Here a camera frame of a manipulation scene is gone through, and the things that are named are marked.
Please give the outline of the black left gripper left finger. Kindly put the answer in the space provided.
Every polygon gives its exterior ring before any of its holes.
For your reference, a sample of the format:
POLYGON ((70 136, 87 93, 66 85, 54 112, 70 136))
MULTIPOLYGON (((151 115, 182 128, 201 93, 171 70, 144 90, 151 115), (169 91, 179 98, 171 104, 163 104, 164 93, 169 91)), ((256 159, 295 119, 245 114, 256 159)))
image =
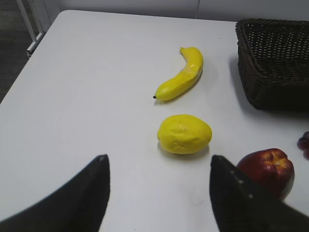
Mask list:
POLYGON ((110 196, 107 155, 33 206, 1 221, 2 232, 98 232, 110 196))

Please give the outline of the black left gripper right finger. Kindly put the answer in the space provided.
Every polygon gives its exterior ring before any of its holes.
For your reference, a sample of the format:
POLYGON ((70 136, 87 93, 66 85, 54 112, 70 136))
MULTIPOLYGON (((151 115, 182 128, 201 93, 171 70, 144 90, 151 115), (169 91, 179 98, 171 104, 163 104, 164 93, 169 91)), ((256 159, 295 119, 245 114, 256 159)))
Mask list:
POLYGON ((221 155, 213 155, 210 200, 221 232, 307 232, 308 216, 273 197, 221 155))

